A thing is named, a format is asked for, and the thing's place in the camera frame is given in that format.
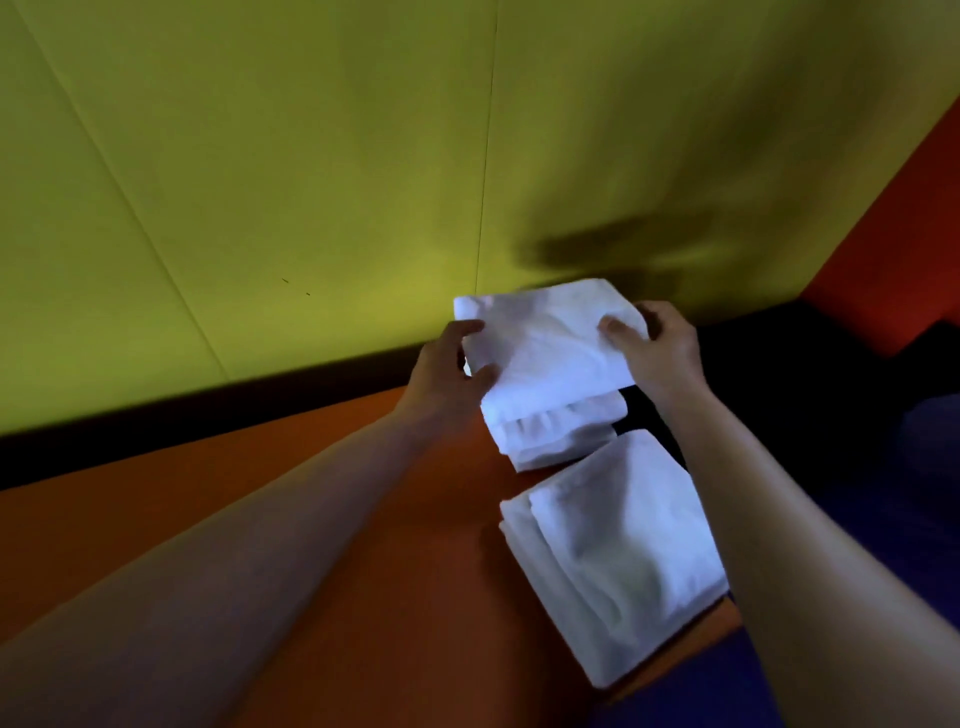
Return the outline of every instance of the orange surface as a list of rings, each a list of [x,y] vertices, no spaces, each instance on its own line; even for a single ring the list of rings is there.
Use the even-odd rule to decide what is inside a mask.
[[[390,411],[400,390],[0,492],[0,640]],[[518,475],[477,418],[387,496],[232,724],[575,724],[599,699],[503,542]],[[725,600],[607,697],[739,626]]]

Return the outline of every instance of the stack of towels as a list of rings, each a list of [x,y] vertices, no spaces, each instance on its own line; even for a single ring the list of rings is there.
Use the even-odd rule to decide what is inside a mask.
[[[611,314],[647,335],[643,316],[606,280],[585,279],[499,296],[463,296],[455,318],[486,328],[464,341],[468,371],[499,365],[480,405],[500,452],[518,472],[590,454],[627,416],[617,390],[634,383],[627,363],[597,330]]]
[[[646,335],[605,280],[457,299],[485,329],[464,342],[474,371],[502,373],[482,403],[516,469],[588,457],[500,504],[500,529],[590,682],[606,688],[729,586],[693,482],[646,430],[619,437],[623,356],[605,314]]]

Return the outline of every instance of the dark baseboard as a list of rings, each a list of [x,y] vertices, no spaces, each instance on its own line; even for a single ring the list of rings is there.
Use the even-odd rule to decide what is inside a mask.
[[[960,391],[960,328],[937,324],[891,359],[871,352],[802,301],[699,329],[717,396],[805,487],[876,459],[902,414]],[[0,438],[0,488],[259,425],[398,387],[420,346]],[[644,426],[679,449],[636,388],[620,429]]]
[[[259,425],[407,383],[420,345],[0,438],[0,490]]]

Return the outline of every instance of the orange wall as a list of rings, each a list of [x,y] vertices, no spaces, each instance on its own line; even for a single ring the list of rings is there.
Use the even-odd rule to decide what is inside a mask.
[[[804,291],[893,354],[935,321],[960,325],[960,100]]]

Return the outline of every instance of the folded towel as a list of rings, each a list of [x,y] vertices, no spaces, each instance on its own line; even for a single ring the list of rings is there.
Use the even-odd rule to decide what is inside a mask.
[[[500,505],[501,529],[590,682],[604,688],[729,588],[696,490],[646,430]]]
[[[507,452],[514,470],[518,473],[559,465],[578,457],[589,455],[616,439],[616,430],[611,425],[587,425],[579,427],[552,443],[535,448]]]
[[[508,455],[512,452],[549,447],[579,430],[596,425],[610,425],[626,416],[627,402],[623,395],[614,391],[538,412],[521,420],[495,423],[489,425],[489,429],[500,452]]]
[[[497,364],[481,403],[488,426],[515,422],[634,383],[623,354],[597,330],[611,314],[646,336],[643,316],[609,282],[584,279],[496,296],[462,296],[457,319],[487,327],[464,340],[469,367]]]

